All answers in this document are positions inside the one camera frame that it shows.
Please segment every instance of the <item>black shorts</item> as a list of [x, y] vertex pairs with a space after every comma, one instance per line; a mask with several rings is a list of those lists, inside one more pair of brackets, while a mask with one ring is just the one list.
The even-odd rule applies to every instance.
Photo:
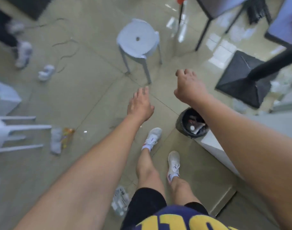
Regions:
[[[184, 205], [192, 208], [203, 215], [209, 215], [205, 207], [197, 202], [190, 202]], [[128, 212], [121, 225], [121, 230], [131, 229], [149, 216], [154, 215], [159, 210], [167, 207], [163, 195], [151, 188], [140, 188], [132, 197], [128, 207]]]

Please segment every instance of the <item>trash can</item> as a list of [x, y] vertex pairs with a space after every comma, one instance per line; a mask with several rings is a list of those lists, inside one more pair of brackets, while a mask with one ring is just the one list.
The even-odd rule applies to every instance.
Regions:
[[179, 115], [176, 121], [176, 129], [183, 135], [188, 136], [191, 139], [196, 139], [207, 134], [207, 132], [209, 131], [209, 127], [206, 123], [196, 134], [188, 129], [189, 121], [192, 118], [195, 119], [198, 123], [205, 123], [201, 115], [198, 114], [198, 112], [195, 111], [193, 108], [189, 107]]

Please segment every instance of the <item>skin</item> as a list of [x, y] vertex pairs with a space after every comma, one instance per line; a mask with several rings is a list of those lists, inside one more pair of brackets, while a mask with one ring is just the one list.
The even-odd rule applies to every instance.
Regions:
[[[281, 227], [292, 229], [292, 139], [216, 100], [194, 72], [178, 70], [176, 75], [175, 96], [200, 113], [240, 174], [269, 203]], [[130, 100], [124, 121], [75, 162], [15, 230], [100, 230], [134, 136], [153, 111], [148, 87], [140, 88]], [[149, 150], [141, 152], [137, 175], [139, 188], [151, 187], [165, 195]], [[183, 179], [174, 177], [171, 187], [176, 203], [198, 201]]]

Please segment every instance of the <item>person's left hand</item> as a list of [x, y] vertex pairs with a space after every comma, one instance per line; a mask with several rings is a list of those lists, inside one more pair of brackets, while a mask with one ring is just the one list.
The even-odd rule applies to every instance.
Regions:
[[140, 121], [147, 121], [153, 114], [155, 107], [149, 101], [149, 87], [139, 88], [130, 99], [127, 114], [140, 118]]

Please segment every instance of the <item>forearm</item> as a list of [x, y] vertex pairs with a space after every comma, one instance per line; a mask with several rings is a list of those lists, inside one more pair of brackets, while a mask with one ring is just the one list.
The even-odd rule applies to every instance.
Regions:
[[141, 124], [127, 116], [62, 175], [16, 230], [101, 229]]
[[[292, 139], [246, 118], [213, 97], [193, 108], [204, 118], [245, 180], [276, 212], [280, 211], [279, 216], [286, 212], [292, 215]], [[285, 216], [289, 223], [290, 215]]]

